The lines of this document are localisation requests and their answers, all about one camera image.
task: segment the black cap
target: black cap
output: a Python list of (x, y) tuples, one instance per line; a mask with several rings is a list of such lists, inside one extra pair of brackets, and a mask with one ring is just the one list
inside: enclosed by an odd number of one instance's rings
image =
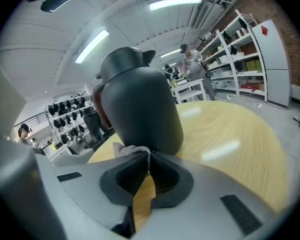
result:
[(29, 132), (29, 127), (25, 123), (21, 124), (20, 129), (24, 129), (26, 132)]
[(184, 54), (185, 51), (187, 50), (187, 48), (188, 48), (188, 45), (186, 45), (185, 43), (181, 44), (180, 45), (181, 53)]

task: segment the wooden table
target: wooden table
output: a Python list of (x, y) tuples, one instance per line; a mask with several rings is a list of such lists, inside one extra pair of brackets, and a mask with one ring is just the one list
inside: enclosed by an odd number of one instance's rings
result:
[[(262, 118), (242, 106), (221, 101), (194, 101), (176, 107), (184, 133), (177, 157), (227, 173), (276, 212), (286, 206), (286, 159), (275, 133)], [(113, 159), (113, 142), (122, 143), (114, 134), (89, 163)], [(133, 200), (136, 230), (147, 222), (155, 196), (148, 175)]]

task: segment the white desk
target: white desk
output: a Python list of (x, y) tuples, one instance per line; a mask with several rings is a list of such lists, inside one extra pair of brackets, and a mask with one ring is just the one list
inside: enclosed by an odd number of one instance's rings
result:
[(57, 150), (55, 150), (54, 153), (52, 153), (51, 155), (47, 156), (49, 162), (51, 163), (54, 159), (56, 159), (56, 157), (58, 157), (59, 155), (61, 155), (61, 153), (63, 153), (63, 152), (66, 152), (68, 155), (72, 155), (72, 153), (68, 149), (68, 144), (69, 143), (70, 142), (68, 142), (67, 144), (63, 144), (61, 147), (59, 147)]
[[(197, 86), (197, 85), (200, 86), (200, 90), (191, 90), (192, 86)], [(184, 89), (188, 89), (188, 88), (189, 88), (189, 90), (179, 93), (180, 91), (182, 91)], [(205, 101), (207, 100), (205, 88), (202, 83), (202, 79), (198, 79), (198, 80), (194, 80), (194, 81), (190, 81), (185, 84), (182, 84), (178, 87), (171, 89), (171, 92), (172, 92), (172, 95), (173, 95), (173, 93), (175, 93), (174, 96), (176, 97), (176, 101), (178, 102), (178, 104), (181, 104), (182, 101), (189, 99), (189, 98), (192, 98), (192, 101), (195, 101), (194, 97), (197, 95), (200, 95), (200, 94), (202, 94), (203, 99)]]

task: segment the person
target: person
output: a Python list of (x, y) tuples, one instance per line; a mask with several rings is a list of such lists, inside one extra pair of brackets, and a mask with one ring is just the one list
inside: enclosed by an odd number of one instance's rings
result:
[(45, 156), (46, 154), (41, 148), (37, 148), (37, 147), (29, 145), (29, 142), (26, 140), (26, 138), (28, 137), (28, 134), (29, 134), (28, 125), (26, 125), (25, 123), (21, 124), (21, 126), (18, 130), (18, 136), (19, 136), (18, 143), (27, 145), (27, 146), (29, 146), (30, 148), (33, 149), (34, 153), (41, 154), (41, 155)]
[(166, 64), (164, 66), (165, 68), (165, 78), (168, 80), (172, 80), (172, 79), (179, 79), (178, 74), (180, 74), (179, 70), (177, 70), (176, 68), (172, 69), (168, 64)]
[[(187, 70), (190, 73), (190, 79), (192, 81), (202, 79), (203, 87), (206, 93), (209, 95), (210, 100), (215, 100), (215, 91), (208, 77), (208, 72), (205, 70), (205, 61), (203, 60), (202, 54), (197, 50), (191, 50), (188, 45), (183, 43), (180, 46), (182, 57), (182, 74), (185, 75)], [(199, 85), (192, 87), (195, 90), (200, 90)], [(202, 94), (198, 96), (200, 100), (203, 100)]]
[(29, 146), (29, 142), (26, 140), (29, 134), (29, 127), (25, 123), (21, 124), (18, 130), (19, 140), (18, 143), (25, 144)]

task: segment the white shelving unit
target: white shelving unit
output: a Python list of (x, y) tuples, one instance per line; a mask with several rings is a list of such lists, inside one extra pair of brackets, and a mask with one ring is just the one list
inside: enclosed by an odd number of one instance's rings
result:
[[(50, 106), (53, 106), (53, 104), (57, 104), (58, 106), (60, 106), (60, 103), (63, 102), (65, 107), (67, 107), (66, 105), (66, 102), (69, 101), (71, 103), (71, 108), (73, 109), (75, 107), (74, 105), (74, 100), (78, 100), (78, 102), (81, 103), (81, 97), (84, 97), (85, 98), (85, 106), (84, 107), (81, 107), (81, 108), (78, 108), (78, 109), (75, 109), (75, 110), (71, 110), (70, 112), (67, 112), (65, 114), (62, 114), (62, 115), (58, 115), (58, 113), (55, 113), (54, 116), (52, 116), (49, 111), (48, 111), (48, 107), (49, 105)], [(83, 120), (83, 118), (81, 118), (80, 116), (80, 113), (79, 111), (84, 111), (84, 109), (86, 108), (89, 108), (89, 107), (94, 107), (92, 101), (91, 101), (91, 95), (82, 95), (82, 96), (76, 96), (76, 97), (71, 97), (71, 98), (66, 98), (66, 99), (62, 99), (62, 100), (58, 100), (56, 102), (54, 102), (53, 104), (48, 104), (45, 108), (45, 115), (48, 119), (48, 122), (49, 122), (49, 125), (50, 125), (50, 128), (51, 128), (51, 131), (53, 132), (54, 136), (56, 137), (56, 139), (58, 141), (61, 142), (61, 135), (66, 135), (68, 134), (70, 131), (72, 131), (73, 129), (76, 129), (78, 128), (79, 126), (85, 126), (85, 122)], [(76, 120), (73, 120), (73, 117), (72, 117), (72, 113), (75, 112), (77, 114), (77, 118)], [(68, 124), (67, 120), (66, 120), (66, 116), (70, 117), (71, 119), (71, 123)], [(60, 119), (63, 119), (65, 121), (65, 126), (64, 127), (61, 127), (60, 129), (57, 129), (55, 128), (54, 126), (54, 120), (57, 120), (59, 121)], [(90, 134), (89, 130), (87, 127), (85, 127), (85, 131), (82, 133), (80, 132), (79, 129), (77, 129), (78, 132), (79, 132), (79, 135), (78, 137), (86, 137), (88, 134)]]
[[(226, 26), (226, 28), (224, 30), (222, 30), (221, 32), (217, 29), (216, 30), (216, 37), (210, 42), (208, 43), (201, 51), (202, 54), (206, 54), (210, 51), (212, 51), (213, 49), (215, 49), (216, 47), (218, 47), (219, 45), (222, 45), (224, 48), (222, 50), (218, 50), (217, 52), (215, 52), (214, 54), (208, 56), (207, 58), (205, 58), (205, 60), (207, 62), (212, 62), (214, 60), (216, 60), (217, 58), (219, 58), (220, 56), (223, 55), (227, 55), (227, 62), (216, 65), (212, 68), (209, 68), (209, 71), (214, 71), (216, 69), (222, 68), (224, 66), (229, 66), (231, 67), (232, 70), (232, 75), (227, 75), (227, 76), (218, 76), (218, 77), (212, 77), (211, 80), (218, 80), (218, 79), (234, 79), (234, 85), (235, 88), (227, 88), (227, 87), (220, 87), (217, 89), (220, 90), (227, 90), (227, 91), (235, 91), (237, 95), (240, 95), (240, 92), (244, 92), (244, 93), (254, 93), (257, 95), (262, 95), (264, 96), (264, 101), (267, 102), (268, 101), (268, 86), (267, 86), (267, 76), (266, 76), (266, 70), (265, 70), (265, 66), (264, 66), (264, 61), (262, 58), (262, 54), (260, 52), (260, 48), (259, 45), (256, 41), (256, 38), (252, 32), (252, 29), (250, 27), (250, 25), (248, 23), (255, 21), (255, 19), (253, 18), (253, 16), (247, 15), (247, 14), (242, 14), (240, 13), (238, 10), (235, 10), (235, 12), (237, 13), (237, 17), (230, 22), (230, 24), (228, 26)], [(239, 19), (242, 19), (246, 25), (247, 25), (247, 34), (245, 34), (244, 36), (234, 40), (233, 42), (231, 42), (230, 44), (226, 44), (226, 41), (224, 39), (224, 37), (222, 36), (222, 34), (224, 33), (224, 31), (226, 31), (228, 34), (234, 34), (236, 33), (237, 30), (240, 30), (242, 28)], [(241, 57), (239, 59), (233, 59), (231, 54), (230, 54), (230, 47), (234, 46), (234, 47), (240, 47), (243, 46), (245, 44), (251, 43), (253, 42), (256, 51), (255, 53), (252, 54), (248, 54), (245, 55), (244, 57)], [(239, 61), (243, 61), (247, 60), (247, 59), (251, 59), (251, 58), (255, 58), (258, 57), (261, 63), (261, 68), (262, 68), (262, 72), (258, 72), (258, 73), (249, 73), (248, 71), (245, 73), (238, 73), (236, 67), (235, 67), (235, 62), (239, 62)], [(253, 89), (246, 89), (246, 88), (240, 88), (239, 86), (239, 82), (238, 82), (238, 78), (240, 77), (263, 77), (263, 82), (264, 82), (264, 91), (263, 90), (253, 90)]]

